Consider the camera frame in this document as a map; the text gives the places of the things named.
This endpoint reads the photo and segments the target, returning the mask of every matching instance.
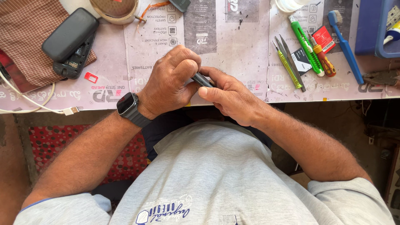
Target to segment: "usb connector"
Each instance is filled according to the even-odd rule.
[[[79,109],[77,107],[66,108],[62,110],[66,116],[78,113]]]

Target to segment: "forearm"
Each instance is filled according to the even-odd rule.
[[[255,128],[288,152],[312,180],[346,181],[363,177],[372,182],[340,142],[267,104],[263,108],[255,115]]]
[[[140,128],[116,112],[110,114],[83,132],[56,157],[22,207],[44,198],[91,191],[139,131]]]

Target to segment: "blue toothbrush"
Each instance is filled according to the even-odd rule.
[[[339,45],[343,50],[344,56],[346,57],[351,70],[353,71],[353,74],[357,80],[357,83],[364,84],[364,80],[362,79],[360,70],[358,69],[358,65],[357,65],[356,59],[354,58],[353,52],[351,51],[349,42],[343,38],[343,36],[340,33],[339,28],[337,26],[337,24],[341,24],[343,22],[342,15],[340,14],[339,11],[333,10],[328,13],[328,19],[329,19],[330,25],[333,27],[333,29],[336,32],[336,35],[338,36]]]

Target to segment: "checkered fabric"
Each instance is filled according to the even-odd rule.
[[[58,0],[0,0],[0,49],[31,84],[46,86],[63,79],[53,71],[42,43],[68,16]],[[91,50],[86,65],[96,59]]]

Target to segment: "gray t-shirt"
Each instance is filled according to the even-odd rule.
[[[311,181],[308,190],[280,171],[271,151],[228,122],[197,122],[155,147],[157,158],[110,201],[89,193],[53,198],[14,224],[394,224],[367,180]]]

